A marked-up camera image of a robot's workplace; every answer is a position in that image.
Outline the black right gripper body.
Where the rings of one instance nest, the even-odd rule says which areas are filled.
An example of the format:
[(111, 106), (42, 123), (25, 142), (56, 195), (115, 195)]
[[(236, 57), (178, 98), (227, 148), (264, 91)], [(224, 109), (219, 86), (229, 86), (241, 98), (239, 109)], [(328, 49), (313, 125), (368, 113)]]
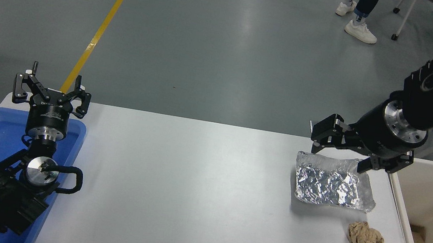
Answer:
[(418, 129), (403, 114), (400, 105), (383, 102), (350, 127), (373, 155), (394, 158), (416, 146)]

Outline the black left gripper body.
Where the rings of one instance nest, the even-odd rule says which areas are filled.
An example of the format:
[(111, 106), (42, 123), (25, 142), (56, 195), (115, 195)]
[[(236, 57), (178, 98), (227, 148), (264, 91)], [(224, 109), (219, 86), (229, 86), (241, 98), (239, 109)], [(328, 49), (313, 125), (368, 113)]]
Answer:
[(64, 139), (67, 135), (71, 101), (60, 91), (48, 90), (47, 96), (33, 93), (27, 118), (26, 133)]

